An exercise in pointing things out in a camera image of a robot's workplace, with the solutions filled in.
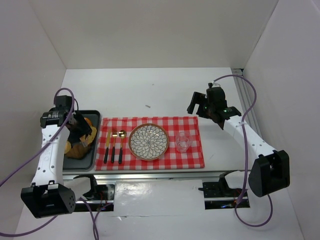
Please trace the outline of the round yellow bread roll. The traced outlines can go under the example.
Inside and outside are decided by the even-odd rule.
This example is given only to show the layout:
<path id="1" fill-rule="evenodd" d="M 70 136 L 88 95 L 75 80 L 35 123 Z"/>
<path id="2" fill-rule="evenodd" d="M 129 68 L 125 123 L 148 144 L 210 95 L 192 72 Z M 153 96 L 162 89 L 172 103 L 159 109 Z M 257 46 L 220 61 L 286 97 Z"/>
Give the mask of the round yellow bread roll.
<path id="1" fill-rule="evenodd" d="M 65 148 L 64 148 L 64 153 L 67 154 L 72 148 L 72 145 L 69 141 L 66 142 Z"/>

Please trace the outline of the sliced herb bread piece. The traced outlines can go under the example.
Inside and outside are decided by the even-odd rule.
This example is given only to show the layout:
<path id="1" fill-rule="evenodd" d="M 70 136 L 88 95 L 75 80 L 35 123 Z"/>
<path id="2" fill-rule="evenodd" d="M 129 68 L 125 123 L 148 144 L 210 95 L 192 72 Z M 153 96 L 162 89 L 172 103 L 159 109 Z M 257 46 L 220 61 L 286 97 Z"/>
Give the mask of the sliced herb bread piece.
<path id="1" fill-rule="evenodd" d="M 91 143 L 95 140 L 95 138 L 96 138 L 97 129 L 96 129 L 94 126 L 91 126 L 90 128 L 91 128 L 91 133 L 88 134 L 88 135 L 90 135 L 89 143 L 91 144 Z"/>

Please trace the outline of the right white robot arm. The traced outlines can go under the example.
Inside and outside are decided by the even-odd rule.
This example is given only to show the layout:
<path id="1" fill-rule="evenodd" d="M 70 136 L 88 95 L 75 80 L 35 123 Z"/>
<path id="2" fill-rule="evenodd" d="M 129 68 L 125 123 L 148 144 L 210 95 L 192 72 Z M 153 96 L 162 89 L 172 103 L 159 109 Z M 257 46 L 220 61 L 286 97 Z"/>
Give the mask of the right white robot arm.
<path id="1" fill-rule="evenodd" d="M 266 143 L 242 119 L 241 112 L 234 106 L 227 106 L 222 88 L 207 89 L 207 93 L 194 92 L 187 113 L 211 119 L 226 131 L 245 150 L 248 158 L 249 189 L 257 197 L 264 197 L 290 185 L 290 158 L 286 151 L 276 150 Z"/>

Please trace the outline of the small orange bun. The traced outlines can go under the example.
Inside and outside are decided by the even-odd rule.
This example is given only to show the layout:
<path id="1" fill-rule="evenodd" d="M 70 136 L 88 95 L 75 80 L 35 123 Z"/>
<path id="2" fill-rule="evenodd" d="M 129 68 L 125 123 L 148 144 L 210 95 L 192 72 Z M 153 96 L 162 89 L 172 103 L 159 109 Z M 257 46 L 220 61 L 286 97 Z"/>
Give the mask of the small orange bun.
<path id="1" fill-rule="evenodd" d="M 84 120 L 85 120 L 90 126 L 93 125 L 92 122 L 91 122 L 91 120 L 90 120 L 89 118 L 85 117 Z"/>

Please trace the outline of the red white checkered cloth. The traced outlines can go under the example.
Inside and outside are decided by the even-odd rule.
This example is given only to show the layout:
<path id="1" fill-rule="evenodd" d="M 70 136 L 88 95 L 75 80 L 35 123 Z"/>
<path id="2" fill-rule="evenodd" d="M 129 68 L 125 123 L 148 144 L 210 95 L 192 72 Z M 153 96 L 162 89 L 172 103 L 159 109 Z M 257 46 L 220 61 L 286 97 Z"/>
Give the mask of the red white checkered cloth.
<path id="1" fill-rule="evenodd" d="M 204 167 L 196 116 L 105 117 L 101 121 L 95 171 Z"/>

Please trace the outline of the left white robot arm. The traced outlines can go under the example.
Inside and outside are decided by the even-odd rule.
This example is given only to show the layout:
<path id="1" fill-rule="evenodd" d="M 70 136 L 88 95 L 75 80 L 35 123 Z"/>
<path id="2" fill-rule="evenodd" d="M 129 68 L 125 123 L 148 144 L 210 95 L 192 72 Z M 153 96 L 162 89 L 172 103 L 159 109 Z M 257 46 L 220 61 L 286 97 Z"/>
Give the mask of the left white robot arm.
<path id="1" fill-rule="evenodd" d="M 35 176 L 29 187 L 21 190 L 21 199 L 39 219 L 71 214 L 81 197 L 90 199 L 97 192 L 93 175 L 85 174 L 63 180 L 64 158 L 82 159 L 94 146 L 98 122 L 85 111 L 76 111 L 66 125 L 67 116 L 57 111 L 44 113 L 40 120 L 42 146 Z"/>

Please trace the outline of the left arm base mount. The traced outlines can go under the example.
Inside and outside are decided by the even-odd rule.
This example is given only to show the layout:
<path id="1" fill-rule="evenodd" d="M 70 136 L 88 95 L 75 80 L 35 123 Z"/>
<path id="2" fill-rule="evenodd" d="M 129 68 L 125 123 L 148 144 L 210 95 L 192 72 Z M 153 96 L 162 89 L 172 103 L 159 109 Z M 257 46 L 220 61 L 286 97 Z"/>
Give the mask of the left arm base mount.
<path id="1" fill-rule="evenodd" d="M 90 179 L 90 190 L 83 196 L 92 212 L 113 212 L 115 198 L 114 183 L 98 183 L 93 174 L 84 174 L 74 179 Z"/>

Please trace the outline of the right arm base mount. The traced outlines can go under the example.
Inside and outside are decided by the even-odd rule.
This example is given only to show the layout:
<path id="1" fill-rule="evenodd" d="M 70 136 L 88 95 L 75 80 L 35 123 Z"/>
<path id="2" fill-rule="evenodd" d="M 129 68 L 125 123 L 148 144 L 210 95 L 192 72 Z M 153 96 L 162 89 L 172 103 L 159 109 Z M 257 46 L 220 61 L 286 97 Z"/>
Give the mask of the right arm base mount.
<path id="1" fill-rule="evenodd" d="M 237 199 L 242 190 L 230 188 L 226 181 L 226 175 L 231 171 L 219 175 L 217 181 L 207 181 L 202 183 L 198 190 L 203 193 L 204 207 L 206 210 L 234 209 L 237 205 Z"/>

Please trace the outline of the brown croissant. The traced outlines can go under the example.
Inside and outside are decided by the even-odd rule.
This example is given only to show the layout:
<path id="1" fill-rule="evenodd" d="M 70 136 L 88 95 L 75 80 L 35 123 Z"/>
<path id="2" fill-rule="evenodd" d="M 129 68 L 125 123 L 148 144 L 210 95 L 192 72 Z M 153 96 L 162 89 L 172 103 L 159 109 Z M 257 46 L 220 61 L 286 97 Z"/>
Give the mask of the brown croissant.
<path id="1" fill-rule="evenodd" d="M 67 158 L 81 160 L 83 159 L 86 154 L 90 151 L 91 147 L 83 146 L 81 144 L 74 145 L 66 154 Z"/>

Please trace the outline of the flower pattern ceramic plate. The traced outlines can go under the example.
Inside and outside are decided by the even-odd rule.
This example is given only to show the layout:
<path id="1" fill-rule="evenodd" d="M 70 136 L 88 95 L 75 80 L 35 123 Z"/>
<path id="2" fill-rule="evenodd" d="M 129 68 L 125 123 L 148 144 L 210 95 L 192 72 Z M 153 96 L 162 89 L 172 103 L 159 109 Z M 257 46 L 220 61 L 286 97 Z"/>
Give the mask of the flower pattern ceramic plate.
<path id="1" fill-rule="evenodd" d="M 169 147 L 169 135 L 157 124 L 144 123 L 135 127 L 130 133 L 128 146 L 130 152 L 140 160 L 157 160 Z"/>

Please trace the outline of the dark grey baking tray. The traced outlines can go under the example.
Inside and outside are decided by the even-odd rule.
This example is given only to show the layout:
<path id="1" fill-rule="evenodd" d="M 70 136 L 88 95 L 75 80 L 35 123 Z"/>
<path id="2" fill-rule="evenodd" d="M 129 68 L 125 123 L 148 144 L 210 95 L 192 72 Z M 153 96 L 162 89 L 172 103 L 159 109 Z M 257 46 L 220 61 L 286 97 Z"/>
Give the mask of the dark grey baking tray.
<path id="1" fill-rule="evenodd" d="M 80 110 L 80 113 L 84 118 L 88 118 L 92 125 L 98 130 L 101 123 L 101 114 L 98 110 Z M 64 172 L 76 172 L 76 171 L 88 171 L 92 168 L 95 159 L 95 150 L 97 146 L 96 134 L 94 141 L 92 142 L 89 151 L 81 159 L 64 157 L 63 160 L 63 171 Z"/>

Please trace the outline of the aluminium table edge rail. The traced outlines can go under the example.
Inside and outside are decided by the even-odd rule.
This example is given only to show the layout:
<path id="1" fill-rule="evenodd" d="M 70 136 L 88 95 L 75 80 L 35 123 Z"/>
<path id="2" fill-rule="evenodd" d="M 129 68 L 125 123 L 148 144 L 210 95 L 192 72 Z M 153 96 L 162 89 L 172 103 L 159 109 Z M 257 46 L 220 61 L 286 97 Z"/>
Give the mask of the aluminium table edge rail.
<path id="1" fill-rule="evenodd" d="M 117 181 L 164 181 L 164 180 L 193 180 L 200 179 L 205 182 L 215 181 L 224 173 L 232 173 L 235 170 L 209 171 L 88 171 L 88 172 L 65 172 L 63 179 L 71 181 L 73 178 L 81 175 L 93 175 L 97 182 L 117 182 Z"/>

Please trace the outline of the clear drinking glass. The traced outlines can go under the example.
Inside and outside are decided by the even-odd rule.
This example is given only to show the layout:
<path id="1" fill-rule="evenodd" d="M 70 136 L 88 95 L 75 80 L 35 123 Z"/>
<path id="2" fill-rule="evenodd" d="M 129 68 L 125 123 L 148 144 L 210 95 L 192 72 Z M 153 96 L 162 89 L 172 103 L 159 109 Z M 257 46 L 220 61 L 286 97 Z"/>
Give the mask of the clear drinking glass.
<path id="1" fill-rule="evenodd" d="M 175 136 L 175 147 L 180 153 L 185 153 L 193 143 L 193 138 L 188 131 L 181 131 Z"/>

